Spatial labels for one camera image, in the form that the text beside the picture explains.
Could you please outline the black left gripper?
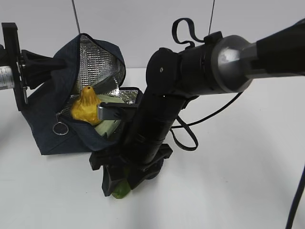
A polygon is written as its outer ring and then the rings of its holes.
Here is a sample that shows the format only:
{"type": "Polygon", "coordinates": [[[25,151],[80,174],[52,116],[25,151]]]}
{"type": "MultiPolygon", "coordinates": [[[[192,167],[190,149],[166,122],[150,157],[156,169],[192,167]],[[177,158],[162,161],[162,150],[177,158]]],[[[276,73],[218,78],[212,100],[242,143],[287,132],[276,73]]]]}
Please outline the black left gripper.
{"type": "Polygon", "coordinates": [[[59,70],[66,67],[66,62],[60,58],[51,58],[42,56],[28,50],[20,51],[18,28],[14,22],[3,22],[1,24],[4,54],[1,57],[1,66],[7,66],[11,69],[13,90],[16,105],[19,111],[24,110],[28,105],[27,89],[35,89],[51,78],[52,70],[59,70]],[[28,73],[28,85],[23,76],[23,67],[30,71],[28,73]]]}

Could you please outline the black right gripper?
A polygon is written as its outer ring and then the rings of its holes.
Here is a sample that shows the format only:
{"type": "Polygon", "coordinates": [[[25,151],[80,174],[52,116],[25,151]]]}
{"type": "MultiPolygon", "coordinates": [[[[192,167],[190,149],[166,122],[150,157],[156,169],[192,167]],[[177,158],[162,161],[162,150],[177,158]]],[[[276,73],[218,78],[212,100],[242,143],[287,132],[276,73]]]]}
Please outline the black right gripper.
{"type": "Polygon", "coordinates": [[[168,144],[132,144],[118,142],[93,151],[89,163],[93,171],[103,168],[102,191],[112,195],[119,179],[128,179],[131,190],[160,173],[164,160],[173,150],[168,144]]]}

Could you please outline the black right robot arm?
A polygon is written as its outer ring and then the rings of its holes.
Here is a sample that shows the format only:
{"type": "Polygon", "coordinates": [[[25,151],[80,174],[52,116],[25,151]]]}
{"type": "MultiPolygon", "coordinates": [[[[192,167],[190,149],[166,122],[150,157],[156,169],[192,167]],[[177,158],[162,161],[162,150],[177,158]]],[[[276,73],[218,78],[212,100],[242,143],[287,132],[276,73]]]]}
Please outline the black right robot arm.
{"type": "Polygon", "coordinates": [[[122,184],[135,189],[155,178],[172,149],[164,142],[179,112],[201,95],[244,92],[254,79],[303,76],[305,22],[250,43],[220,31],[199,40],[194,23],[186,19],[191,40],[173,52],[160,48],[146,68],[145,92],[137,105],[101,103],[101,120],[124,122],[117,143],[92,152],[93,170],[103,170],[102,191],[110,196],[122,184]]]}

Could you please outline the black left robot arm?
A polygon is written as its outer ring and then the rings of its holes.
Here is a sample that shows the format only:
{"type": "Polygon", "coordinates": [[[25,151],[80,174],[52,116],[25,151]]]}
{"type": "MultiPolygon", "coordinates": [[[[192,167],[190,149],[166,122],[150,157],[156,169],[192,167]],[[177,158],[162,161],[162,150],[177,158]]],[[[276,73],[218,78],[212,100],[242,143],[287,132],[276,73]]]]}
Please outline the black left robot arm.
{"type": "Polygon", "coordinates": [[[27,89],[35,89],[51,78],[51,71],[63,69],[60,58],[38,55],[21,50],[18,27],[14,22],[2,22],[4,45],[0,46],[0,89],[14,91],[19,111],[27,108],[27,89]]]}

